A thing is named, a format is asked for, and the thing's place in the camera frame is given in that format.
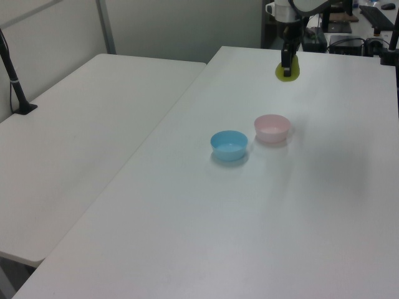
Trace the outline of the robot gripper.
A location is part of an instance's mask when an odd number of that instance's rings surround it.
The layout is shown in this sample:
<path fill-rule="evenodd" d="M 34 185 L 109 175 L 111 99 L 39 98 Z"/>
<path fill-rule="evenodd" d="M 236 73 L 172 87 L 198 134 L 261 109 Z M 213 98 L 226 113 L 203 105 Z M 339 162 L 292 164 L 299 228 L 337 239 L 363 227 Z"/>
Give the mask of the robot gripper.
<path fill-rule="evenodd" d="M 287 0 L 275 0 L 265 5 L 265 10 L 273 16 L 277 22 L 294 23 L 300 20 L 295 10 Z M 300 24 L 292 25 L 292 36 L 290 27 L 287 24 L 282 26 L 282 39 L 284 41 L 281 50 L 281 67 L 283 76 L 292 75 L 292 60 L 300 46 L 302 39 L 302 26 Z"/>

